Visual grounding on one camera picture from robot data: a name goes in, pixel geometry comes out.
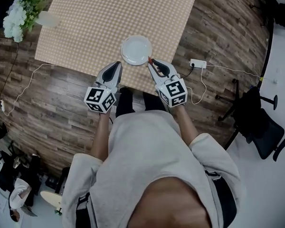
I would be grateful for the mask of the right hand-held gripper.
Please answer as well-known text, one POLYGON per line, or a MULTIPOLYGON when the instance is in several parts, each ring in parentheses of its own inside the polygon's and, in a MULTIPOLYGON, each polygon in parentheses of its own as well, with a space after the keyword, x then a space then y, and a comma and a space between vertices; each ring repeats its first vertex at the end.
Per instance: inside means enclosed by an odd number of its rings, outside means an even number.
POLYGON ((188 91, 184 80, 176 75, 177 71, 172 64, 153 58, 152 64, 148 63, 148 69, 160 99, 169 108, 184 105, 187 102, 188 91))

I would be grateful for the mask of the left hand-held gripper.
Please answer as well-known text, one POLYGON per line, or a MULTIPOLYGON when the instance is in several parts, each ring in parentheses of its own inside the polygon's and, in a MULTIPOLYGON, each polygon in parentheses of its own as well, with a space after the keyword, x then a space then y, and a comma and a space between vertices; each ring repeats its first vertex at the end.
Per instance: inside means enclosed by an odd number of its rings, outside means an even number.
POLYGON ((96 82, 88 87, 84 103, 94 112, 107 113, 116 102, 123 66, 120 61, 105 66, 97 75, 96 82))

